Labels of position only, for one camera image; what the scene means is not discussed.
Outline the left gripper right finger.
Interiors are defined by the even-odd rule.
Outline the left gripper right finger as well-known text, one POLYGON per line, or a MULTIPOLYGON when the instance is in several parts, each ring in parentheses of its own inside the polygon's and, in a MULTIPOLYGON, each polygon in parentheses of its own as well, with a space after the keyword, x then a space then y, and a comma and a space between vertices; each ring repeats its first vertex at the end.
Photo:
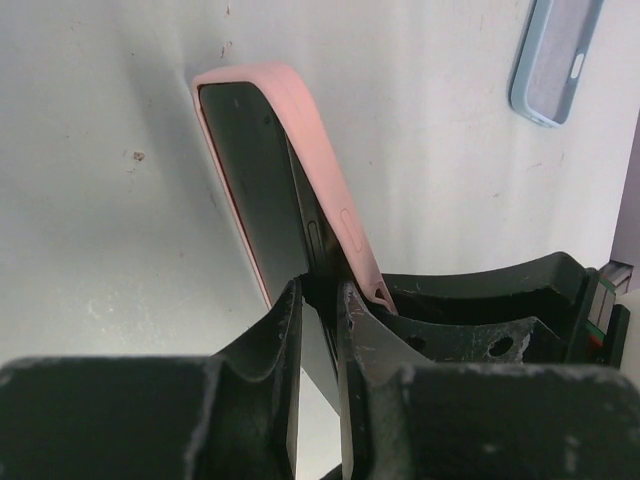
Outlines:
POLYGON ((635 479, 639 393, 596 365, 434 363, 337 294, 346 479, 635 479))

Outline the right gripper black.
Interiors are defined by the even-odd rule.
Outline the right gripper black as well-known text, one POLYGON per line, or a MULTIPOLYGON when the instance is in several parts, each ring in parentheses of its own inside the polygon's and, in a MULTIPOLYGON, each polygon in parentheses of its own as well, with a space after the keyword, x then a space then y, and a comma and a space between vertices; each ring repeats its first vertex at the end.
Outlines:
POLYGON ((613 284, 556 252, 457 275, 383 276, 397 308, 353 300, 349 363, 494 363, 621 367, 630 311, 613 284))

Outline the phone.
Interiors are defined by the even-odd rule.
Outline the phone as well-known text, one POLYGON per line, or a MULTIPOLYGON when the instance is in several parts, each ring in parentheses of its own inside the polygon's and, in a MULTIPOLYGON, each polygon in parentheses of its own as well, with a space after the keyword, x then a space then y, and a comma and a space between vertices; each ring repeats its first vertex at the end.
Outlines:
POLYGON ((340 408, 335 300, 343 255, 294 147, 292 117, 257 85, 199 87, 204 128, 261 288, 302 282, 302 366, 340 408))

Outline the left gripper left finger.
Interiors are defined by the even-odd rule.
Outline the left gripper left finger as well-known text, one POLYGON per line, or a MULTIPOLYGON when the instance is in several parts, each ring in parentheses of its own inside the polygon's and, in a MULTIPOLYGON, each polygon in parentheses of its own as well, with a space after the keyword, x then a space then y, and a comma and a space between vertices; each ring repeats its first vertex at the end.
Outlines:
POLYGON ((5 479, 291 479, 302 285, 211 356, 21 358, 1 369, 5 479))

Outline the pink silicone phone case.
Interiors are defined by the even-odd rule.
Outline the pink silicone phone case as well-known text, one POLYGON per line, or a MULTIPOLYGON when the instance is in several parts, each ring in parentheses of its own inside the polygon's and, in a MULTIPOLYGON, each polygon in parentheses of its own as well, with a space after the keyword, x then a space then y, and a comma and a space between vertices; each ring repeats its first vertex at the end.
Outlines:
MULTIPOLYGON (((256 272, 204 128, 197 98, 199 87, 206 84, 240 81, 257 85, 268 98, 287 109, 292 117, 294 147, 344 257, 344 272, 339 278, 353 281, 366 300, 395 312, 397 308, 380 272, 313 96, 298 73, 280 62, 220 67, 196 76, 192 84, 194 109, 254 275, 256 272)), ((257 276, 256 279, 266 304, 274 304, 275 300, 267 298, 257 276)))

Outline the light blue phone case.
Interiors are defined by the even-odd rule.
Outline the light blue phone case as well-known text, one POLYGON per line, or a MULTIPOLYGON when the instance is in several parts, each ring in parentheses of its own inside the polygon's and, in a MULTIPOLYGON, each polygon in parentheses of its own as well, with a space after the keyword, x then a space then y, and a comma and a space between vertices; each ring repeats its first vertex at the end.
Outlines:
POLYGON ((533 3, 509 93, 516 113, 544 127, 565 124, 602 6, 585 0, 533 3))

